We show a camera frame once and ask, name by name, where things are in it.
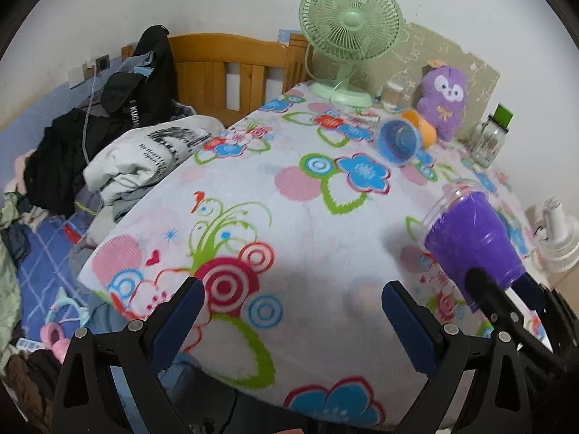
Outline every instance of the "electrical outlet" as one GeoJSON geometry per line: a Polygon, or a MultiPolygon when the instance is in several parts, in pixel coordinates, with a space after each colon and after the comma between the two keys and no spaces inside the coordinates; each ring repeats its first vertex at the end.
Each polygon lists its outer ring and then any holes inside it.
{"type": "Polygon", "coordinates": [[[94,61],[94,65],[97,68],[97,73],[100,73],[111,68],[111,59],[108,54],[103,55],[94,61]]]}

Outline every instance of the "purple cup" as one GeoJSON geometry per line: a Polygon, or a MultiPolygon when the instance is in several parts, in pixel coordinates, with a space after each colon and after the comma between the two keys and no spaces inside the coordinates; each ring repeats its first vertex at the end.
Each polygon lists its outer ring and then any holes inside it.
{"type": "Polygon", "coordinates": [[[455,282],[473,311],[477,306],[464,287],[469,269],[484,268],[503,290],[525,274],[505,225],[476,182],[456,183],[423,224],[424,247],[455,282]]]}

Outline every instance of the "stuffed animal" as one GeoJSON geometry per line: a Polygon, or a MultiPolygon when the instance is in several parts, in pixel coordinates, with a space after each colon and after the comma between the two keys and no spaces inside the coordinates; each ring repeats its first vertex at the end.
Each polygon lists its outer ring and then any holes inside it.
{"type": "Polygon", "coordinates": [[[462,123],[467,103],[467,77],[457,68],[439,66],[428,72],[420,88],[422,98],[416,110],[436,128],[438,137],[450,141],[462,123]]]}

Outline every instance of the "blue bedsheet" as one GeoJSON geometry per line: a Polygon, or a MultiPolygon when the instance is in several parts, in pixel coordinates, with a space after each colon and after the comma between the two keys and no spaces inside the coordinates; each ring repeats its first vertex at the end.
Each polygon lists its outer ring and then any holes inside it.
{"type": "MultiPolygon", "coordinates": [[[[83,288],[71,275],[68,256],[74,243],[66,235],[68,224],[80,236],[87,230],[77,214],[68,220],[58,216],[47,217],[38,232],[28,232],[30,254],[18,268],[21,292],[22,329],[27,338],[40,341],[40,329],[54,303],[60,287],[64,288],[81,306],[87,306],[90,292],[83,288]]],[[[66,337],[72,337],[79,327],[76,309],[65,306],[56,313],[56,322],[61,322],[66,337]]]]}

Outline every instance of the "glass bottle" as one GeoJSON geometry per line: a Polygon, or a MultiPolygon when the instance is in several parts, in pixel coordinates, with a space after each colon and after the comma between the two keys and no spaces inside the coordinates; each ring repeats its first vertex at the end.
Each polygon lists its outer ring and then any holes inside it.
{"type": "Polygon", "coordinates": [[[498,105],[494,115],[482,126],[480,135],[471,149],[471,158],[483,168],[488,168],[496,158],[508,133],[512,113],[498,105]]]}

